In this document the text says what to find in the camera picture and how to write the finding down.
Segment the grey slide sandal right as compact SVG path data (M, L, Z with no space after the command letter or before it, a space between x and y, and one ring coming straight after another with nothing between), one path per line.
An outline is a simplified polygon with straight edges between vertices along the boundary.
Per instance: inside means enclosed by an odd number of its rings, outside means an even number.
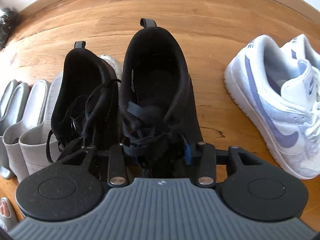
M47 138L51 130L51 117L59 95L62 77L63 73L59 73L50 85L43 121L38 126L26 131L19 139L30 175L50 165L46 156Z

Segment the grey slide sandal leftmost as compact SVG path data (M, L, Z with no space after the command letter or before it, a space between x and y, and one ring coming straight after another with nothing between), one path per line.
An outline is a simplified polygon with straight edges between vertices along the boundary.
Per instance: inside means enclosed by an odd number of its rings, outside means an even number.
M9 103L9 100L13 94L13 91L15 90L15 88L18 86L18 81L17 80L12 80L8 83L8 85L6 86L4 93L2 95L1 98L1 103L0 103L0 119L3 119L6 110L7 110L7 106Z

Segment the grey sandal with pink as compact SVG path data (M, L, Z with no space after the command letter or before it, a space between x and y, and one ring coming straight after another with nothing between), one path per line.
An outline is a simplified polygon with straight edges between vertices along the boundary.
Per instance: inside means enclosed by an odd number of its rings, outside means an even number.
M1 228L6 232L9 232L18 224L16 213L10 200L6 197L1 198L0 223Z

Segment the dark fuzzy object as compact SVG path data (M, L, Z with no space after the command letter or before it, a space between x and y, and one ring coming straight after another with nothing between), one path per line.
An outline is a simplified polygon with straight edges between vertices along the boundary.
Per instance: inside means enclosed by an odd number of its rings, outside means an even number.
M5 47L11 33L19 25L20 16L16 10L10 8L1 9L0 43L1 49Z

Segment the black high-top shoe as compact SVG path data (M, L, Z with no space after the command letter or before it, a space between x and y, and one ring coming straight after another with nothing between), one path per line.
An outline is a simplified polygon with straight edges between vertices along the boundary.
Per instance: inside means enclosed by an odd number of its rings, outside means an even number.
M119 108L123 150L146 178L185 178L203 140L193 84L180 45L149 18L124 59Z
M97 56L85 46L84 41L76 41L63 65L48 134L58 140L59 159L89 146L109 150L119 142L123 67L112 56Z

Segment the white purple sneaker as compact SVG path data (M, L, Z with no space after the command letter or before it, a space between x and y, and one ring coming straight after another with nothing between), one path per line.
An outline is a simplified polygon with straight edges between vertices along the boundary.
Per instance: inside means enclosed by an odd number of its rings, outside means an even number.
M229 63L225 85L283 170L305 180L319 175L319 69L260 35Z
M313 67L319 69L320 55L313 49L308 38L300 34L281 47L281 51L290 58L308 60Z

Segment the white purple sneaker near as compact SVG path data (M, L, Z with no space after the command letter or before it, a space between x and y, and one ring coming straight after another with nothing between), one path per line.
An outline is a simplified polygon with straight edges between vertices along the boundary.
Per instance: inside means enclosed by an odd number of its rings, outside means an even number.
M229 63L225 85L283 170L305 180L319 175L319 69L260 35Z

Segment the white purple sneaker far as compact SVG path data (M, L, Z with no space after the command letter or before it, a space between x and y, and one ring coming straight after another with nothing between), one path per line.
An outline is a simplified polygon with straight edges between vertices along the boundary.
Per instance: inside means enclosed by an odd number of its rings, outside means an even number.
M281 51L290 58L308 60L313 67L319 69L320 55L313 49L308 38L300 34L281 47Z

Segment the grey slide sandal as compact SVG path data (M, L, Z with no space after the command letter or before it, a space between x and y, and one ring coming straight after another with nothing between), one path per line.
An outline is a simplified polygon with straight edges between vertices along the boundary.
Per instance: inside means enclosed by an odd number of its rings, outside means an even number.
M59 95L62 77L63 73L59 73L50 85L43 121L38 126L26 131L19 139L30 175L50 165L46 156L47 138L51 130L51 117Z
M9 100L13 94L13 91L15 90L15 88L18 86L18 81L17 80L12 80L8 83L8 85L6 86L4 93L2 95L1 98L1 103L0 103L0 119L3 119L6 110L7 110L7 106L9 103Z
M4 132L3 142L7 150L10 167L10 171L1 167L1 170L5 170L1 171L4 179L11 179L15 176L20 182L29 176L19 139L26 131L42 122L49 87L50 83L44 79L29 87L30 91L21 120Z
M4 132L12 125L18 123L22 116L27 103L30 88L26 83L20 83L13 90L7 105L7 110L3 119L1 119L1 167L10 171L7 150L4 146Z

